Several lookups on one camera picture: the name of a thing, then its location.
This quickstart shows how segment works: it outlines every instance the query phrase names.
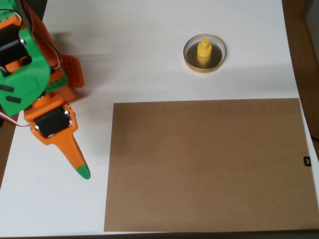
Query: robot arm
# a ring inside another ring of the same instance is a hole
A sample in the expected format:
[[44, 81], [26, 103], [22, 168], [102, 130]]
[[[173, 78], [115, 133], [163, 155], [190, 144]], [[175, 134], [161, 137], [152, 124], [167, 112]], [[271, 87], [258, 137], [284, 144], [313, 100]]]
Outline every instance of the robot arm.
[[0, 3], [0, 105], [11, 116], [24, 111], [31, 132], [55, 144], [84, 178], [89, 168], [73, 137], [73, 87], [84, 85], [81, 66], [60, 54], [39, 17], [24, 0]]

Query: cardboard sheet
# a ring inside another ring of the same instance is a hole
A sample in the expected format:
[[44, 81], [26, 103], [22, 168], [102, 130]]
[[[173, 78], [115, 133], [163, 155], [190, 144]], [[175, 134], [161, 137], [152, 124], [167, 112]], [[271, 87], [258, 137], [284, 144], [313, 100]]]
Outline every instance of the cardboard sheet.
[[298, 99], [114, 104], [105, 231], [314, 229]]

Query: black label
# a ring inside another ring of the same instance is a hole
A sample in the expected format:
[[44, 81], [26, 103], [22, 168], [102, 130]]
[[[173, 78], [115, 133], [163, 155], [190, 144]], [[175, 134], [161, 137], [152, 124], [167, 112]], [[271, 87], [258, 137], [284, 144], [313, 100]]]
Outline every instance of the black label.
[[311, 167], [311, 161], [309, 156], [304, 157], [304, 164], [307, 167]]

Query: green tip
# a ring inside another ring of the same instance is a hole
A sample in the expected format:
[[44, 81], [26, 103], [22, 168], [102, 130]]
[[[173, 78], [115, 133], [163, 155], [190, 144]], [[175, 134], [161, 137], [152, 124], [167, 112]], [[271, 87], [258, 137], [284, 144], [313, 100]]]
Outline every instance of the green tip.
[[89, 167], [86, 164], [77, 168], [76, 171], [78, 171], [78, 173], [85, 179], [89, 179], [91, 177]]

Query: white table surface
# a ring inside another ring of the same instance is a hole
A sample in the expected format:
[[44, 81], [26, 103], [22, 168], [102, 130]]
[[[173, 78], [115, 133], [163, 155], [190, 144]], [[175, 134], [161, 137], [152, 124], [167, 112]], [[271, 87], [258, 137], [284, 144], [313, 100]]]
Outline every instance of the white table surface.
[[[113, 103], [299, 97], [281, 0], [49, 0], [44, 23], [82, 65], [83, 97], [71, 106], [91, 179], [17, 127], [0, 190], [0, 237], [103, 233]], [[195, 73], [183, 61], [185, 43], [200, 33], [227, 45], [216, 72]]]

